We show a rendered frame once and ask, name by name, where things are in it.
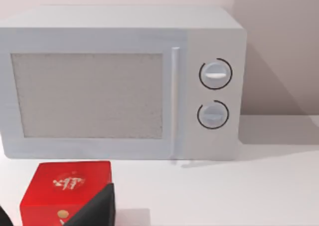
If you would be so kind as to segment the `pale microwave oven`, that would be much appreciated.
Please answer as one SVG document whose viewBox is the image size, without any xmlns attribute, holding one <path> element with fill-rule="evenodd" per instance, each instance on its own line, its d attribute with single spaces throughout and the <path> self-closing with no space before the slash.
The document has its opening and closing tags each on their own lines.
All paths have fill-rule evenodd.
<svg viewBox="0 0 319 226">
<path fill-rule="evenodd" d="M 183 99 L 184 126 L 177 160 L 232 160 L 238 131 L 247 33 L 224 9 L 203 5 L 46 5 L 0 21 L 3 28 L 137 28 L 174 29 L 187 38 Z M 230 83 L 210 90 L 199 80 L 204 63 L 217 58 L 232 67 Z M 197 111 L 214 100 L 229 109 L 227 123 L 216 130 L 202 127 Z"/>
</svg>

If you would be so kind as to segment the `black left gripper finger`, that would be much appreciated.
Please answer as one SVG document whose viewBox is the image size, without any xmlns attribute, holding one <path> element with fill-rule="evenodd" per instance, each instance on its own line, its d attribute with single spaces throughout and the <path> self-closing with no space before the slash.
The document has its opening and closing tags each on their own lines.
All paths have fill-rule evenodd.
<svg viewBox="0 0 319 226">
<path fill-rule="evenodd" d="M 63 226 L 115 226 L 114 184 L 108 183 Z"/>
</svg>

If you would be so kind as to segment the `black rounded part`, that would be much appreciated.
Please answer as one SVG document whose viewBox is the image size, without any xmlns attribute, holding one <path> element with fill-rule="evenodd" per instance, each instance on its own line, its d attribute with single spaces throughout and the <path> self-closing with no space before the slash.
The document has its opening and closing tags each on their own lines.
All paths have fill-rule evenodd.
<svg viewBox="0 0 319 226">
<path fill-rule="evenodd" d="M 0 226 L 14 226 L 11 219 L 5 212 L 5 210 L 0 206 Z"/>
</svg>

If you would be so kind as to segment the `pale microwave door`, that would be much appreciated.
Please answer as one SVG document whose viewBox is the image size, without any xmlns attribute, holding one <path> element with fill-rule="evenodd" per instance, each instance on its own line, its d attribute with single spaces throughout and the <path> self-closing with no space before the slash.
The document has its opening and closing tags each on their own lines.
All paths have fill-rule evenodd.
<svg viewBox="0 0 319 226">
<path fill-rule="evenodd" d="M 3 28 L 0 135 L 12 159 L 171 159 L 171 49 L 179 155 L 187 38 L 174 29 Z"/>
</svg>

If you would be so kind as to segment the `red box with white print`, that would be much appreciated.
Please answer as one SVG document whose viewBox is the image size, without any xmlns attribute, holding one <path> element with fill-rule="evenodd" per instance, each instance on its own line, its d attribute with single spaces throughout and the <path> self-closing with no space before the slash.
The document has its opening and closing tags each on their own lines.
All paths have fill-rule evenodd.
<svg viewBox="0 0 319 226">
<path fill-rule="evenodd" d="M 109 161 L 40 163 L 21 200 L 23 226 L 63 226 L 112 181 Z"/>
</svg>

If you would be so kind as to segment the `large pale microwave knob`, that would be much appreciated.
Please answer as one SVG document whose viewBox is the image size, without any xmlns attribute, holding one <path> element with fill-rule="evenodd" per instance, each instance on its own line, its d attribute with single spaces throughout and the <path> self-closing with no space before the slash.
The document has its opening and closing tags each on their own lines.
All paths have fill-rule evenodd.
<svg viewBox="0 0 319 226">
<path fill-rule="evenodd" d="M 219 90 L 226 87 L 233 76 L 231 65 L 222 58 L 204 63 L 199 70 L 199 80 L 210 90 Z"/>
</svg>

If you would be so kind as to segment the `small pale microwave knob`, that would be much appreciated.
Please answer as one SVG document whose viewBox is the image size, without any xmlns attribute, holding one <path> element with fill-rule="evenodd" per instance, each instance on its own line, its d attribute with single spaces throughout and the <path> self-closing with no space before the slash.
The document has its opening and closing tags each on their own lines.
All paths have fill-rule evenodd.
<svg viewBox="0 0 319 226">
<path fill-rule="evenodd" d="M 209 104 L 203 104 L 197 111 L 199 124 L 209 130 L 223 127 L 229 119 L 229 109 L 221 101 L 214 100 Z"/>
</svg>

